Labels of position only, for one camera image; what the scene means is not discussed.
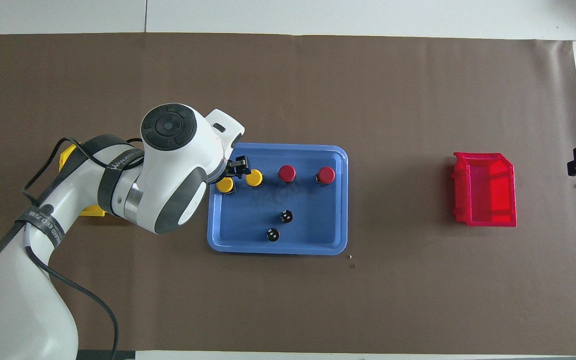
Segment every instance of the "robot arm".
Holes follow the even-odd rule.
[[[82,209],[95,204],[153,233],[182,226],[207,184],[247,170],[228,160],[243,133],[219,110],[204,118],[189,106],[165,104],[142,121],[143,151],[112,135],[74,151],[0,242],[0,359],[76,358],[73,317],[28,249],[48,264]]]

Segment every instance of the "blue tray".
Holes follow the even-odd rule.
[[[208,243],[229,253],[338,255],[348,243],[348,155],[331,145],[238,143],[234,159],[247,155],[252,169],[263,174],[263,185],[249,187],[236,178],[236,193],[222,194],[210,186]],[[297,177],[290,185],[277,173],[291,165]],[[318,185],[315,174],[331,167],[335,179]],[[279,214],[290,210],[294,220],[281,223]],[[279,240],[266,237],[279,230]]]

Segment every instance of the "brown surface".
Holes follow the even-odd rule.
[[[344,148],[349,241],[334,257],[218,253],[205,202],[167,235],[79,219],[50,264],[114,309],[120,348],[576,354],[571,43],[0,36],[0,237],[57,139],[137,136],[169,101],[231,114],[247,142]],[[517,228],[455,223],[455,151],[513,162]],[[80,347],[108,347],[102,310],[57,289]]]

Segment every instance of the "velcro strap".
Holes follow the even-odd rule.
[[[36,206],[29,206],[14,222],[30,223],[50,239],[55,249],[62,243],[62,239],[66,235],[57,219]]]
[[[96,201],[100,208],[117,216],[113,211],[112,204],[115,187],[119,182],[119,178],[122,176],[124,168],[143,156],[144,151],[140,148],[129,148],[115,157],[114,160],[105,167],[101,181],[99,181],[99,189],[96,192]]]

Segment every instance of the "red plastic container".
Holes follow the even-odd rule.
[[[455,207],[468,226],[517,226],[515,169],[501,153],[455,152]]]

